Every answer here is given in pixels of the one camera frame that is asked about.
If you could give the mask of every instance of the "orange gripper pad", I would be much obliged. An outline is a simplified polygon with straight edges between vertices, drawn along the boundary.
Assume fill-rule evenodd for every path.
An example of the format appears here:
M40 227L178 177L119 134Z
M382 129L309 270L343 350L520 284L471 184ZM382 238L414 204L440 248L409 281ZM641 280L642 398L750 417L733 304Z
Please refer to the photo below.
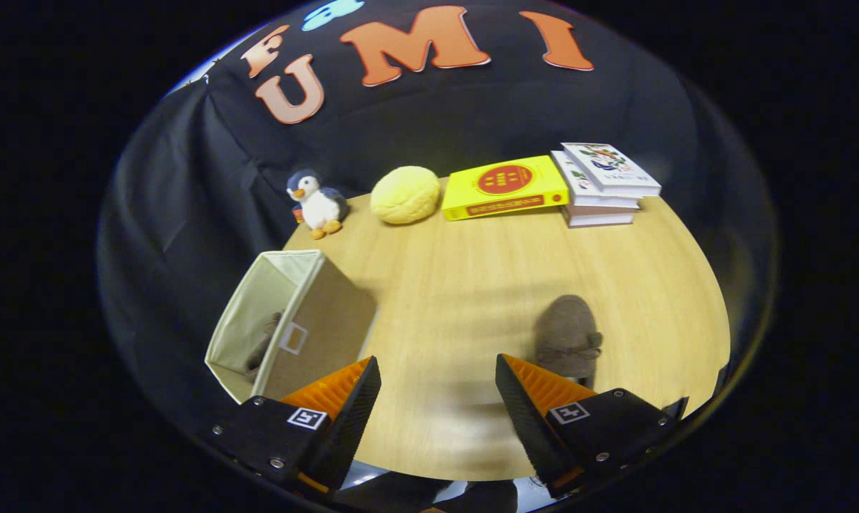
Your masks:
M329 374L322 379L316 380L294 393L280 400L281 403L296 406L298 408L309 408L319 412L328 413L331 421L337 420L338 413L344 408L350 392L361 374L369 363L370 358L363 358L357 363L348 365L344 369Z
M574 403L576 400L597 395L594 390L573 383L568 378L551 373L543 367L504 353L502 353L502 357L505 358L508 366L520 380L524 392L528 394L531 402L537 407L537 412L541 417L545 418L546 412L557 406L568 405L568 403Z

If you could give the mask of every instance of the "yellow bread bun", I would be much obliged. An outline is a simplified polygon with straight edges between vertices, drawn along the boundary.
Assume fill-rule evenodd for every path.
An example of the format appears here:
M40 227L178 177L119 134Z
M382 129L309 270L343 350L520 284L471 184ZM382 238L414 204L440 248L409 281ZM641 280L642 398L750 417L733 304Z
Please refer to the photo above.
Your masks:
M407 224L436 211L438 176L425 167L407 165L384 175L371 193L371 211L386 223Z

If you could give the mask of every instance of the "fabric storage bin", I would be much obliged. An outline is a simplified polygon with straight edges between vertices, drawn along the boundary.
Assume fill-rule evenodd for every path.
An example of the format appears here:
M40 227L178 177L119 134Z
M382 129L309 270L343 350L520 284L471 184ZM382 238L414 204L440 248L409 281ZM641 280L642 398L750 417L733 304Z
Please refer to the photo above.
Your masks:
M277 311L283 316L251 383L246 361ZM375 314L371 294L321 250L261 253L217 322L205 364L237 403L280 400L357 361Z

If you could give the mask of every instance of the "letter m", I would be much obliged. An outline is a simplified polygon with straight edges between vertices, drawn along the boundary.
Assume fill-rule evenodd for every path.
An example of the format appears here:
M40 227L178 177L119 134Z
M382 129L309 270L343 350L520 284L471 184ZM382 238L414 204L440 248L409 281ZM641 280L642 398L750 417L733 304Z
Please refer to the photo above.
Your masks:
M458 6L427 7L416 14L410 33L384 23L371 22L357 26L341 36L342 43L352 43L360 54L366 74L363 85L377 86L403 74L390 66L386 56L394 58L410 71L426 67L429 45L436 48L432 63L436 68L479 66L491 59L481 52L464 25L464 13Z

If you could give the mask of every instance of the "round table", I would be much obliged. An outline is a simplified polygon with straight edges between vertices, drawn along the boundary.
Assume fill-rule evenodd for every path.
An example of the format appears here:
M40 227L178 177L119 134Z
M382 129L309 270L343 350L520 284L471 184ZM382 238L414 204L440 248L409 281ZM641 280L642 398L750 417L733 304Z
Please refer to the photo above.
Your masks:
M728 312L663 199L642 199L632 224L582 228L556 207L392 225L369 211L369 195L349 202L340 232L313 240L302 224L284 249L324 251L378 302L363 355L378 358L381 392L358 461L442 480L533 475L495 387L495 355L533 361L534 321L563 294L584 298L603 334L595 392L623 387L658 408L689 397L686 415L715 392Z

